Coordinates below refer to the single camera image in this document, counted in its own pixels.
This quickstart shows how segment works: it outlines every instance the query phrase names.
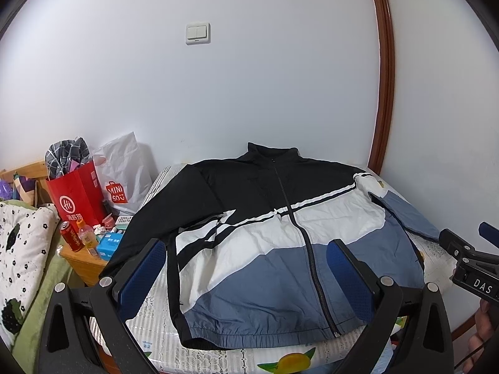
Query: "blue box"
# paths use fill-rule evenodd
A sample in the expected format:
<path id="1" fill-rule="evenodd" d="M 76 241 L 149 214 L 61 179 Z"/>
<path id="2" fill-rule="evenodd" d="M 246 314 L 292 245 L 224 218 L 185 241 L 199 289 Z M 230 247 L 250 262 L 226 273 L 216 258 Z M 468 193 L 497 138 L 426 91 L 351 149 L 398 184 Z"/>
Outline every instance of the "blue box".
<path id="1" fill-rule="evenodd" d="M 109 261 L 113 253 L 118 248 L 122 237 L 123 233 L 107 233 L 103 236 L 97 246 L 97 251 L 99 252 L 102 260 Z"/>

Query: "soda can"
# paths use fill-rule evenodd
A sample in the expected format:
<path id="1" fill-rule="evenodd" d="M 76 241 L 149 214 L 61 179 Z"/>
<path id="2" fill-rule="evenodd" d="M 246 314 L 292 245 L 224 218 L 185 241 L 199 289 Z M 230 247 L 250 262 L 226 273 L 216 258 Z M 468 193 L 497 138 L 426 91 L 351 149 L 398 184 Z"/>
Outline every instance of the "soda can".
<path id="1" fill-rule="evenodd" d="M 61 235 L 73 252 L 79 252 L 85 247 L 83 242 L 78 237 L 78 234 L 75 232 L 74 228 L 69 224 L 68 221 L 62 223 Z"/>

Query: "green blanket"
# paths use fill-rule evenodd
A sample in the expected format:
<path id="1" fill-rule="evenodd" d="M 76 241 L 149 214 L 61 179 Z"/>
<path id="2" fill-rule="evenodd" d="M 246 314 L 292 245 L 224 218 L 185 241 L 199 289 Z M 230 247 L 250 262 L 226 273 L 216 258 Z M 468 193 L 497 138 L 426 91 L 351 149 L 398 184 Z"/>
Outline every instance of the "green blanket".
<path id="1" fill-rule="evenodd" d="M 22 201 L 9 200 L 5 202 L 31 210 L 35 209 Z M 56 229 L 48 251 L 40 288 L 12 349 L 12 355 L 26 374 L 34 373 L 43 321 L 54 286 L 60 282 L 67 283 L 72 288 L 82 286 L 81 280 L 76 274 L 73 274 L 73 269 L 66 259 L 60 257 L 56 252 L 58 245 L 63 243 L 64 239 L 61 237 L 59 229 Z"/>

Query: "human hand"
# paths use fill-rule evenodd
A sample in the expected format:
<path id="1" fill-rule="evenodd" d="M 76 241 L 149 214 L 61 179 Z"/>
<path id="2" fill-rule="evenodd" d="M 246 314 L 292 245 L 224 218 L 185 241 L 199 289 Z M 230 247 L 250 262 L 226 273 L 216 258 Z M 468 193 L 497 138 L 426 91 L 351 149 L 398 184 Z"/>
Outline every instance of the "human hand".
<path id="1" fill-rule="evenodd" d="M 475 333 L 475 335 L 470 337 L 470 340 L 468 340 L 468 350 L 470 352 L 483 345 L 483 343 L 490 339 L 494 334 L 494 329 L 487 313 L 489 307 L 490 304 L 487 301 L 480 300 L 480 308 L 478 308 L 477 312 L 475 313 L 475 324 L 477 325 L 477 332 Z M 479 350 L 465 361 L 463 365 L 463 371 L 465 374 L 467 374 L 467 372 L 473 368 L 473 365 L 475 364 L 476 360 L 478 360 L 478 358 L 482 355 L 482 353 L 483 349 Z"/>

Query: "mattress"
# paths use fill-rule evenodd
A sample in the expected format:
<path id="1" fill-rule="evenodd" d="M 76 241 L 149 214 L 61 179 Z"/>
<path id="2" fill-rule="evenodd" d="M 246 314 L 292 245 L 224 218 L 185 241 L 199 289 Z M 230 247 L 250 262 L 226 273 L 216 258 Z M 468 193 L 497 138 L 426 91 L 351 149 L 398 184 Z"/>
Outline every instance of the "mattress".
<path id="1" fill-rule="evenodd" d="M 161 172 L 144 206 L 182 169 L 183 165 L 173 165 Z M 433 281 L 442 292 L 451 287 L 448 279 L 456 261 L 446 254 L 438 244 L 408 232 L 413 243 L 423 255 L 425 282 Z M 362 327 L 341 337 L 307 345 L 281 348 L 242 348 L 229 351 L 202 351 L 184 348 L 180 344 L 177 330 L 170 319 L 167 296 L 166 266 L 159 273 L 139 313 L 126 321 L 131 334 L 144 350 L 158 371 L 167 373 L 227 373 L 271 372 L 274 363 L 290 353 L 302 353 L 308 358 L 310 368 L 320 367 L 343 359 L 362 332 Z M 109 353 L 104 338 L 94 318 L 90 320 L 90 330 L 95 340 Z"/>

